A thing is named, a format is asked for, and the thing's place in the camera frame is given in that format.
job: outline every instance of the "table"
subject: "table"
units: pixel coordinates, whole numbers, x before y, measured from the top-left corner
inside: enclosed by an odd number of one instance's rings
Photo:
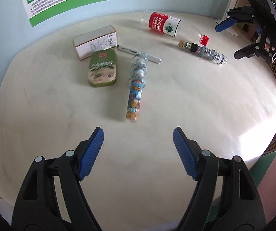
[[[175,38],[141,25],[141,13],[74,24],[13,59],[0,88],[1,197],[14,205],[37,155],[59,157],[97,126],[105,132],[104,144],[81,185],[103,230],[138,230],[182,217],[196,183],[174,147],[177,126],[202,149],[228,159],[239,155],[253,165],[276,132],[273,74],[261,58],[235,60],[234,52],[248,43],[216,33],[213,19],[169,14],[209,36],[208,47],[226,55],[228,64],[179,49]],[[109,24],[120,45],[162,58],[161,65],[148,64],[137,123],[125,121],[133,56],[116,50],[116,84],[93,88],[87,82],[89,59],[79,61],[72,45],[75,37]],[[68,220],[59,181],[56,191]]]

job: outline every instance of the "box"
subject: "box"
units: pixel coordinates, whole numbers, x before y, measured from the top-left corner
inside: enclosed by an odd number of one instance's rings
[[[117,32],[111,25],[96,29],[73,40],[78,57],[83,60],[93,52],[118,45]]]

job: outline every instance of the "screw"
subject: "screw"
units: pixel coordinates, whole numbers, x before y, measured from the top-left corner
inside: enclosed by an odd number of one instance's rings
[[[242,158],[240,158],[239,156],[235,156],[235,157],[234,157],[234,160],[235,160],[236,162],[241,162],[241,161],[242,161]]]
[[[209,157],[211,155],[211,152],[209,152],[208,150],[204,149],[204,150],[202,150],[202,155],[204,155],[205,157]]]
[[[65,155],[66,155],[67,157],[72,157],[74,154],[75,154],[75,152],[72,151],[72,150],[69,150],[69,151],[67,151],[67,152],[65,153]]]
[[[34,160],[35,160],[35,162],[40,162],[42,159],[43,159],[43,157],[38,156],[38,157],[36,157]]]

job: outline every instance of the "red and white label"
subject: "red and white label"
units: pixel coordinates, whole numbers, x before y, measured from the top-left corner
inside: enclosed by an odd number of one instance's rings
[[[175,37],[176,29],[180,21],[180,19],[154,12],[150,17],[149,27],[153,30]]]

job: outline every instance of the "barcode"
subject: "barcode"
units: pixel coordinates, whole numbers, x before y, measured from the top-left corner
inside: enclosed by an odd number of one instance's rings
[[[112,46],[112,45],[113,45],[113,40],[112,40],[112,38],[110,38],[110,39],[108,40],[108,44],[109,44],[109,46]]]

